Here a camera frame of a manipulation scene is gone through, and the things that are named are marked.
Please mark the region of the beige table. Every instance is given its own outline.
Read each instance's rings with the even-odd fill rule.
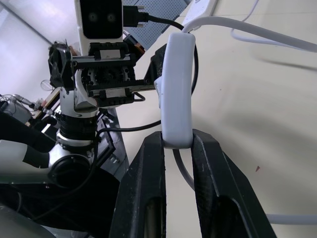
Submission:
[[[241,20],[253,0],[219,0],[215,15]],[[184,16],[177,19],[182,22]],[[248,20],[270,30],[317,43],[317,1],[260,0]],[[138,61],[142,78],[172,27]],[[204,26],[193,33],[199,79],[192,97],[193,126],[213,135],[249,178],[264,210],[317,214],[317,55],[239,42],[230,29]],[[159,119],[156,92],[117,109],[121,127]],[[160,127],[123,134],[130,161],[145,136]],[[182,151],[190,169],[189,151]],[[193,191],[165,150],[167,237],[201,237]],[[313,238],[317,226],[273,226],[279,238]]]

